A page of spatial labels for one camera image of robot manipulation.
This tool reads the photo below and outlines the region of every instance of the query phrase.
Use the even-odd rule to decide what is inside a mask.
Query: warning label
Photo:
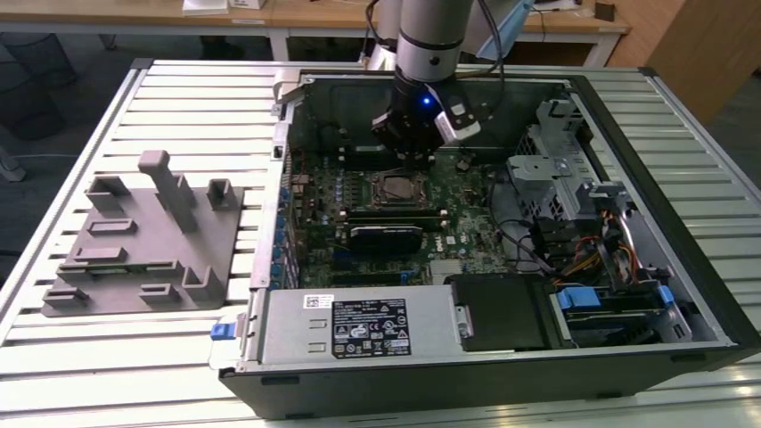
[[[334,302],[334,357],[412,355],[404,299]]]

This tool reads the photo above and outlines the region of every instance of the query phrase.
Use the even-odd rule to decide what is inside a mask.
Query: wooden desk
[[[364,37],[367,3],[270,0],[262,10],[231,8],[227,15],[183,17],[183,0],[2,0],[0,31],[266,36],[275,60],[288,61],[288,37]],[[622,21],[548,12],[544,26],[539,15],[530,17],[519,41],[591,44],[586,65],[602,67],[628,31]]]

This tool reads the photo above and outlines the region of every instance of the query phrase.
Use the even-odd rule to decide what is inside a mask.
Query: floor
[[[27,179],[14,184],[0,179],[0,206],[6,207],[0,210],[0,250],[25,250],[75,162],[74,156],[87,144],[133,59],[153,57],[197,60],[202,55],[198,37],[121,36],[115,51],[105,50],[97,36],[62,35],[61,39],[81,76],[75,85],[51,92],[67,120],[67,128],[58,135],[33,143],[19,142],[0,128],[0,145],[15,156],[58,154],[71,157],[19,159],[29,172]],[[246,48],[244,59],[271,60],[266,38],[231,37],[230,41]],[[332,44],[316,39],[294,40],[292,57],[296,61],[354,61],[359,51],[356,42],[339,40]],[[9,54],[0,47],[0,62],[9,60]],[[711,124],[710,131],[747,174],[761,185],[759,100],[761,78],[751,78],[744,90]],[[9,276],[15,262],[14,258],[0,256],[0,281]]]

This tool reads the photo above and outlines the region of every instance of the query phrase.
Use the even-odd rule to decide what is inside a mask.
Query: barcode sticker
[[[306,294],[304,309],[331,309],[334,299],[334,294]]]

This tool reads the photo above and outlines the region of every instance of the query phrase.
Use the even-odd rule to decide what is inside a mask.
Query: aluminum extrusion platform
[[[686,374],[624,399],[267,422],[209,368],[210,329],[246,312],[272,140],[279,76],[356,64],[155,61],[130,71],[105,119],[0,292],[0,418],[19,426],[691,426],[761,424],[761,357]],[[659,77],[632,69],[575,72],[591,80],[746,313],[761,329],[761,193]],[[218,310],[46,318],[43,295],[91,207],[83,190],[138,172],[147,149],[166,150],[191,186],[227,178],[246,189],[227,305]],[[599,152],[610,174],[612,164]]]

